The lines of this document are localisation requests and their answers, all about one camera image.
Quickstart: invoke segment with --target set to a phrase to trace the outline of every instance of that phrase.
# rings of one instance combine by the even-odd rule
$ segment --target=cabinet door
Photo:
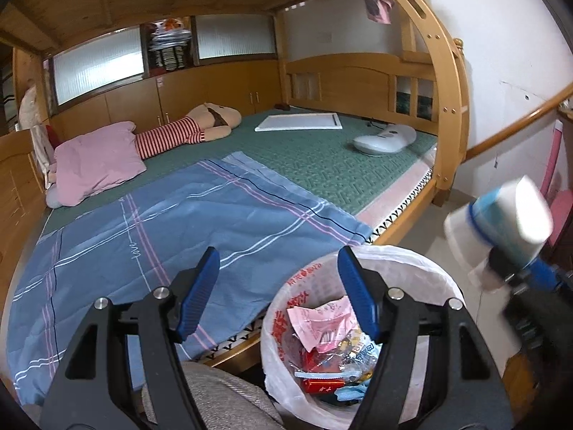
[[[50,124],[62,142],[111,124],[105,94],[56,114]]]
[[[249,88],[249,62],[212,64],[204,70],[211,103],[235,108],[243,116],[255,112],[254,93]]]
[[[105,93],[110,121],[132,121],[135,133],[161,126],[161,107],[155,79],[133,82]]]
[[[249,83],[257,113],[282,102],[279,62],[275,59],[249,62]]]
[[[176,121],[207,102],[204,70],[204,67],[192,67],[156,78],[165,123]]]

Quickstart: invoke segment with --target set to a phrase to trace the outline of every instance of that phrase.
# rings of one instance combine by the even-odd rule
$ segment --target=white tablet
[[[336,113],[271,114],[254,130],[342,129]]]

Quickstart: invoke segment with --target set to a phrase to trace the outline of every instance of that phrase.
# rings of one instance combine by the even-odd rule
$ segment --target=wooden knob
[[[463,52],[463,40],[462,39],[454,39],[454,43],[455,43],[456,47],[458,47],[458,50]]]

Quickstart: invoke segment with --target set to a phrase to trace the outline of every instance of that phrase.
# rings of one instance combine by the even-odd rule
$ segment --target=white massager
[[[352,143],[370,156],[398,153],[416,140],[416,130],[403,124],[390,124],[376,136],[359,136]]]

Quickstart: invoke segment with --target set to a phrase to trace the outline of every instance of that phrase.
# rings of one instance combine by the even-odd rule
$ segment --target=green mattress
[[[243,118],[229,137],[213,142],[182,145],[145,161],[147,171],[120,186],[85,199],[75,207],[52,212],[44,234],[55,231],[83,213],[115,201],[133,189],[202,159],[224,158],[241,151],[315,195],[356,214],[406,172],[436,144],[436,137],[418,131],[416,141],[400,153],[370,157],[357,152],[352,139],[376,134],[366,120],[339,114],[342,130],[285,130],[255,132],[269,110]]]

